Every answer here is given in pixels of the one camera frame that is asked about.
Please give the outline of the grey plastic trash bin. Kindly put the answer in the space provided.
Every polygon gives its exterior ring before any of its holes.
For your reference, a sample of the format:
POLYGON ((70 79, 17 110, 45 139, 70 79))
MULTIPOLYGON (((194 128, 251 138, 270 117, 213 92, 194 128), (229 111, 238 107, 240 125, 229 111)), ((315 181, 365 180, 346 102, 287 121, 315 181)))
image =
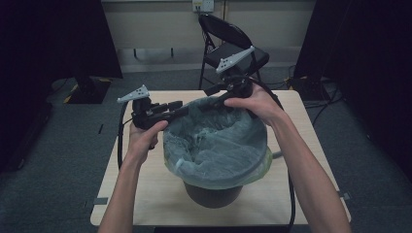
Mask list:
POLYGON ((218 209, 234 202, 239 196, 242 186, 228 189, 207 189, 185 183, 185 189, 196 204, 209 209, 218 209))

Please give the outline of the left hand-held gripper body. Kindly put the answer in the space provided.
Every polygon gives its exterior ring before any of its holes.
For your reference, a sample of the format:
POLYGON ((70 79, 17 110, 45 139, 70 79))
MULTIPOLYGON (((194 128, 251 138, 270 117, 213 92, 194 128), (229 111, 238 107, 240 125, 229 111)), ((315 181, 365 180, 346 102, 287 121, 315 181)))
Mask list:
POLYGON ((168 110, 168 105, 154 104, 144 84, 130 93, 119 97, 117 102, 125 104, 132 102, 132 121, 137 128, 147 130, 157 122, 166 120, 164 113, 168 110))

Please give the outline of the black stand base yellow tape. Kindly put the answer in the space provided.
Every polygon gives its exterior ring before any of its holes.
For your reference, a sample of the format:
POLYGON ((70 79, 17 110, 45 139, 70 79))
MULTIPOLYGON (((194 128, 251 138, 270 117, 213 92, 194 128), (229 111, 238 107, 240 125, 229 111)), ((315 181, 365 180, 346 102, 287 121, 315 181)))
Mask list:
POLYGON ((64 99, 64 104, 101 104, 112 83, 111 79, 76 77, 76 84, 64 99))

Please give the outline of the person's left hand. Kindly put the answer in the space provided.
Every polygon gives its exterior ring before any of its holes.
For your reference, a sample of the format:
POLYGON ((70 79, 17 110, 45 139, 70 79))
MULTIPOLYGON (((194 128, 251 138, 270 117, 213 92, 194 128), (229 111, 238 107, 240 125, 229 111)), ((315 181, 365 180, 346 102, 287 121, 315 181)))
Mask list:
POLYGON ((132 166, 141 166, 147 159, 149 150, 158 142, 157 135, 166 128, 168 122, 157 122, 148 130, 136 127, 133 123, 129 126, 129 141, 124 163, 132 166))

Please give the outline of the black floor box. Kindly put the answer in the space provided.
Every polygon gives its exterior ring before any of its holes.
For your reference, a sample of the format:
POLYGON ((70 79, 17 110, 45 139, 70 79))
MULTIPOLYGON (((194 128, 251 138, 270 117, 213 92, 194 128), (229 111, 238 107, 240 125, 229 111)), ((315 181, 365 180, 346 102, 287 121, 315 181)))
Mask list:
POLYGON ((289 78, 287 86, 290 90, 297 91, 304 101, 322 100, 324 87, 320 80, 309 77, 289 78))

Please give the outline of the person's right hand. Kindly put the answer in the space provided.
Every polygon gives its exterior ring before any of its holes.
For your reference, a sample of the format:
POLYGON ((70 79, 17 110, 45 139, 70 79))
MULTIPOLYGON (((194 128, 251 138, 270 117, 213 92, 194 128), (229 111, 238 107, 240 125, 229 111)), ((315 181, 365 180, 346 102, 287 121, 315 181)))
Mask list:
POLYGON ((287 114, 272 97, 259 85, 253 85, 253 93, 248 98, 228 98, 223 102, 227 107, 250 110, 266 124, 272 127, 284 127, 287 114))

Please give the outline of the white wall outlet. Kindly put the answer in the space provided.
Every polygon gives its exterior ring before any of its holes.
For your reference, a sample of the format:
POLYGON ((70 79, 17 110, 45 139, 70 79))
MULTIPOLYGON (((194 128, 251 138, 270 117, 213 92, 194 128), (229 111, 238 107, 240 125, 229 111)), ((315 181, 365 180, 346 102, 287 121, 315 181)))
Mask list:
POLYGON ((214 0, 192 0, 192 10, 195 13, 212 13, 215 10, 214 0))

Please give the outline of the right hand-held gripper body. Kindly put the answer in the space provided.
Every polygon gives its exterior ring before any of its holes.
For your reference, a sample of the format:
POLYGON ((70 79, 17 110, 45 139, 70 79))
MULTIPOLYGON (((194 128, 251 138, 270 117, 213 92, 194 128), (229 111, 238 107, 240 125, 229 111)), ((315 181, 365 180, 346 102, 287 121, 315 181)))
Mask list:
POLYGON ((227 58, 222 58, 216 73, 221 78, 218 83, 219 90, 226 90, 235 97, 249 97, 252 94, 252 85, 250 79, 244 74, 238 63, 250 55, 255 48, 250 46, 246 50, 242 50, 227 58))

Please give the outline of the green printed plastic garbage bag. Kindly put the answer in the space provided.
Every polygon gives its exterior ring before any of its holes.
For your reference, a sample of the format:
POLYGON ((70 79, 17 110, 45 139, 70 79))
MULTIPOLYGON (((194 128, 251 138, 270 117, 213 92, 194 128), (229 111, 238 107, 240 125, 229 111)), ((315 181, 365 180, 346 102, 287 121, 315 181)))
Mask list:
POLYGON ((266 125, 244 109, 200 110, 212 101, 204 97, 187 103, 189 113, 166 127, 165 166, 185 183, 206 189, 261 179, 272 163, 266 125))

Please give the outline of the black folding chair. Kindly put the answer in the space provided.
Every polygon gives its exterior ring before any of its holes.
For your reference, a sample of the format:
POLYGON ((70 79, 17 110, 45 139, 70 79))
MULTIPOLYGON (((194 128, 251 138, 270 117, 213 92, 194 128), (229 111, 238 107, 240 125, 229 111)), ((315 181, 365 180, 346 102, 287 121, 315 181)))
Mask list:
MULTIPOLYGON (((202 14, 198 17, 205 42, 198 88, 202 88, 204 81, 212 83, 204 76, 205 65, 217 68, 222 58, 249 49, 253 43, 245 32, 238 26, 221 18, 202 14)), ((255 47, 255 50, 242 59, 237 67, 240 71, 251 76, 257 75, 261 80, 259 69, 269 60, 269 53, 255 47)))

